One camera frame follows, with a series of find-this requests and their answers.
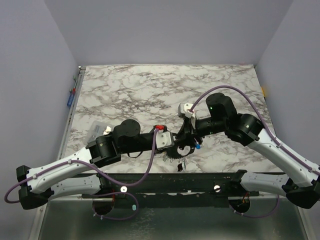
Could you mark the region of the steel key organizer plate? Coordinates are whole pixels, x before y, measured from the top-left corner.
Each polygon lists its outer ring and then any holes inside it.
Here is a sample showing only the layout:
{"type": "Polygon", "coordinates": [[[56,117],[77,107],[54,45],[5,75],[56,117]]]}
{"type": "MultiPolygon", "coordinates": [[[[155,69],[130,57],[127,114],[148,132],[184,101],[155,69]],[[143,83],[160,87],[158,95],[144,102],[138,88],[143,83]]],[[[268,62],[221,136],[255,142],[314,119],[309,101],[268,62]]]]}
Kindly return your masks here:
{"type": "Polygon", "coordinates": [[[158,153],[159,154],[163,154],[164,155],[164,159],[168,160],[168,161],[180,161],[184,158],[186,158],[187,156],[191,155],[194,153],[195,151],[195,147],[191,147],[191,146],[184,146],[184,147],[179,147],[177,145],[165,148],[163,150],[159,150],[158,153]]]}

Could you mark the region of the black tag key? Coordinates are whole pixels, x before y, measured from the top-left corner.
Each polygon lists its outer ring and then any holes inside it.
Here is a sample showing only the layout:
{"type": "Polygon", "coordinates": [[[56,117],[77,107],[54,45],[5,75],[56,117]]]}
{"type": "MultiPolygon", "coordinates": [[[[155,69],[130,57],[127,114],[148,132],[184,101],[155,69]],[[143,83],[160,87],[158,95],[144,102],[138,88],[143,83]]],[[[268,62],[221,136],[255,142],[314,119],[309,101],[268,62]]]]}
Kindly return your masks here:
{"type": "Polygon", "coordinates": [[[177,165],[177,172],[178,172],[178,173],[183,172],[185,169],[186,169],[186,165],[185,165],[184,162],[180,162],[180,163],[177,165]]]}

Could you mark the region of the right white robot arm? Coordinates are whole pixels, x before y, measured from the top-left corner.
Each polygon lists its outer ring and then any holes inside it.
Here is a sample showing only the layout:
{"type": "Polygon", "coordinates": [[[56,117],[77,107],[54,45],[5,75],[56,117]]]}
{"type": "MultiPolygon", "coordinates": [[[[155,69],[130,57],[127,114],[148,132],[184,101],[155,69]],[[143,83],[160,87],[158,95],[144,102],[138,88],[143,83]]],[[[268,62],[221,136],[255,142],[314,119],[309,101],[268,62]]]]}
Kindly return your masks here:
{"type": "Polygon", "coordinates": [[[289,149],[269,132],[262,120],[251,114],[238,113],[230,97],[222,93],[206,99],[210,117],[197,119],[193,104],[181,103],[178,116],[183,119],[176,135],[176,148],[189,147],[192,154],[203,138],[224,133],[230,140],[254,150],[283,171],[281,175],[241,171],[240,178],[230,182],[229,189],[240,196],[244,192],[261,191],[286,197],[294,205],[310,209],[320,199],[319,165],[289,149]]]}

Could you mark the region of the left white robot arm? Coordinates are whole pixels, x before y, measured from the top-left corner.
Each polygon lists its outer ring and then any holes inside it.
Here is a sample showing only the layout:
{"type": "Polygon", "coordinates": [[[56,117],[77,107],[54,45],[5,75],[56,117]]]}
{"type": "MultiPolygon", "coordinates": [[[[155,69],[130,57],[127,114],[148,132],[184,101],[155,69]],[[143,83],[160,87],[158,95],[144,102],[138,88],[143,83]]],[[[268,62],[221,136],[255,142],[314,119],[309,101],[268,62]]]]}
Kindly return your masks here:
{"type": "Polygon", "coordinates": [[[36,168],[19,166],[16,169],[20,183],[18,201],[24,210],[31,210],[62,196],[97,194],[106,197],[111,190],[108,182],[95,177],[76,185],[74,176],[117,163],[123,154],[151,151],[150,157],[154,158],[157,152],[174,145],[174,133],[165,125],[155,125],[150,132],[141,133],[140,124],[127,119],[67,157],[36,168]]]}

